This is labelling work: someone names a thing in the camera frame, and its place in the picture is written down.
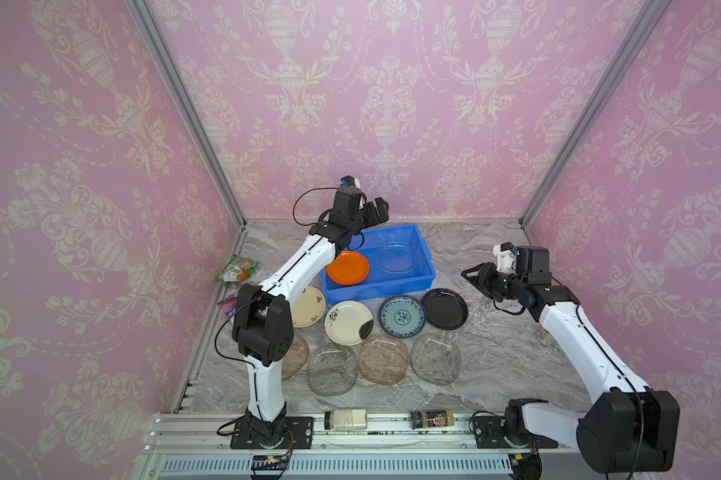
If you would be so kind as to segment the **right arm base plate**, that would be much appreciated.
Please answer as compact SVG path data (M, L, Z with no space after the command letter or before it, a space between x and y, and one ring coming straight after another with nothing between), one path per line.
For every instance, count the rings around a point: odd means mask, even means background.
M549 438L521 434L510 438L505 433L504 418L490 412L476 412L468 421L468 428L478 449L557 449L560 444Z

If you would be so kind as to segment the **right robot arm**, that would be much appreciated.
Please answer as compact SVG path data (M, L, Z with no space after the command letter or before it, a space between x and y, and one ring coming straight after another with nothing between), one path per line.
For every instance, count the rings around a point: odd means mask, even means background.
M544 247L495 246L495 261L463 271L486 298L513 300L558 343L592 400L585 414L540 399L514 399L504 432L516 445L544 437L574 448L598 474L667 472L674 463L680 405L654 390L604 340L581 300L556 280Z

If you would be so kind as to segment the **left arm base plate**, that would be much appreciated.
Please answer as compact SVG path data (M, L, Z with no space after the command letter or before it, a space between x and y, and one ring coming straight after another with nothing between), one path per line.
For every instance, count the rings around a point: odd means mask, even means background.
M244 416L234 424L230 448L309 450L312 448L313 433L314 418L310 416L286 416L274 422Z

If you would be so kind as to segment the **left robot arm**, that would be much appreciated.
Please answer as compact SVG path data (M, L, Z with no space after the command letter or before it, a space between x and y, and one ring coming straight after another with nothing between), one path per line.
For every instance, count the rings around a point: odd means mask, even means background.
M365 230L390 220L387 200L368 200L348 176L334 190L332 208L309 223L308 236L288 261L258 285L246 284L236 296L232 340L248 369L250 399L242 425L252 441L276 446L286 435L282 360L294 340L292 306L310 282Z

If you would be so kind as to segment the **black round plate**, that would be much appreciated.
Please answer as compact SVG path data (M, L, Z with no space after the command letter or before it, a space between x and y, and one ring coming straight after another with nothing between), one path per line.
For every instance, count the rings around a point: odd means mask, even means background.
M453 290L436 288L425 294L422 301L428 324L440 330L462 328L469 318L467 302Z

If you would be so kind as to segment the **orange plastic plate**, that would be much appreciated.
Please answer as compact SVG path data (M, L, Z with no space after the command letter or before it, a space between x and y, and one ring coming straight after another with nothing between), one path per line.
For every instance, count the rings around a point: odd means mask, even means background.
M326 276L340 286L354 286L362 283L370 274L369 260L358 252L345 251L326 266Z

